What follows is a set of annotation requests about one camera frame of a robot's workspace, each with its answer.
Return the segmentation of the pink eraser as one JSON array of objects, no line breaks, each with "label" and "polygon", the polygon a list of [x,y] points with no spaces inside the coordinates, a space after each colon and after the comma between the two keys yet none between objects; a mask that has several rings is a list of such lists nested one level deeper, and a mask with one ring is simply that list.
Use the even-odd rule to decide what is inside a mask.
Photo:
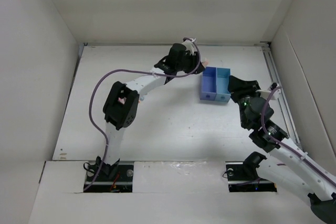
[{"label": "pink eraser", "polygon": [[204,59],[204,60],[202,60],[201,64],[202,64],[202,66],[204,68],[206,68],[208,66],[208,64],[209,64],[209,60],[208,59]]}]

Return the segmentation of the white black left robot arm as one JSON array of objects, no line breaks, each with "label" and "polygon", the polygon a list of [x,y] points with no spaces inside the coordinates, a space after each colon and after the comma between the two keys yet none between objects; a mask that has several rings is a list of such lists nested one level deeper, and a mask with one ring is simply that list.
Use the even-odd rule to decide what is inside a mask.
[{"label": "white black left robot arm", "polygon": [[205,70],[205,66],[195,41],[185,38],[182,43],[174,43],[168,55],[150,71],[141,72],[140,77],[127,83],[117,81],[113,84],[103,106],[108,144],[104,163],[99,167],[100,176],[112,180],[117,175],[114,164],[120,160],[124,132],[135,120],[140,97],[167,84],[178,77],[180,72],[183,75],[199,74]]}]

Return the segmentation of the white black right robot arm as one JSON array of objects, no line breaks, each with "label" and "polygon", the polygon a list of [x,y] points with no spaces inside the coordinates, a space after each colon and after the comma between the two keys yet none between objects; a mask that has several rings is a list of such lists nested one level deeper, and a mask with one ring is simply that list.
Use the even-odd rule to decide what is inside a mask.
[{"label": "white black right robot arm", "polygon": [[271,117],[270,100],[281,94],[274,82],[268,90],[257,81],[228,78],[228,92],[239,106],[240,125],[265,154],[251,153],[243,161],[243,173],[250,179],[265,179],[300,198],[324,223],[335,223],[335,176],[301,150]]}]

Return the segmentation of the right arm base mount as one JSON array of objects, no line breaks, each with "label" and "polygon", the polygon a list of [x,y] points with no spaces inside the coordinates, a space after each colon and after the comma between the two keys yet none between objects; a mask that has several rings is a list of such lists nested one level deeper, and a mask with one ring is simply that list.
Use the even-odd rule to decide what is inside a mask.
[{"label": "right arm base mount", "polygon": [[228,182],[230,193],[277,192],[273,182],[261,178],[257,174],[260,163],[266,156],[252,152],[244,161],[226,162],[226,170],[222,178]]}]

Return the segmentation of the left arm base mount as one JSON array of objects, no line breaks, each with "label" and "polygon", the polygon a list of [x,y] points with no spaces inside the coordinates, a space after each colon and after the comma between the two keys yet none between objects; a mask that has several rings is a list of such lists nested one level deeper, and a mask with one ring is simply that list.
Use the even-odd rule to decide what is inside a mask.
[{"label": "left arm base mount", "polygon": [[84,193],[131,193],[133,191],[134,162],[120,162],[109,165],[103,163],[95,180],[94,177],[102,163],[98,156],[94,163],[85,162],[86,171]]}]

